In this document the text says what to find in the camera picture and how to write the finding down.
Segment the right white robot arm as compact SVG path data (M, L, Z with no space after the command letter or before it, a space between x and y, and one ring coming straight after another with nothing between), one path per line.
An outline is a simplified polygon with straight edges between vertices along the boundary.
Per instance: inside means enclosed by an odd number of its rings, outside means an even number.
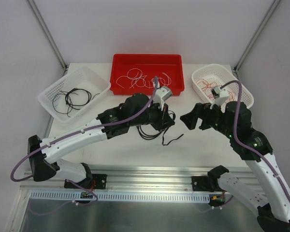
M191 112L180 117L189 130L196 128L198 119L202 120L201 130L213 128L230 140L231 148L254 173L265 195L252 190L222 165L206 176L193 176L193 189L229 192L254 213L263 231L290 232L290 188L266 136L252 127L247 106L231 101L222 111L217 105L197 103Z

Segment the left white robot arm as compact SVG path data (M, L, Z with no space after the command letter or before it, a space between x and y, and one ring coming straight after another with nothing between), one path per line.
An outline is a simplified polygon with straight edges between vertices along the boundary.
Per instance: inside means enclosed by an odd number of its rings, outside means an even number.
M53 177L65 180L64 187L74 184L88 189L93 185L93 175L86 163L73 163L63 156L92 143L109 140L126 134L130 127L151 125L161 132L175 124L165 103L171 93L159 89L153 98L143 93L133 94L119 106L105 110L84 126L57 139L40 139L37 135L28 139L28 151L33 180L42 182Z

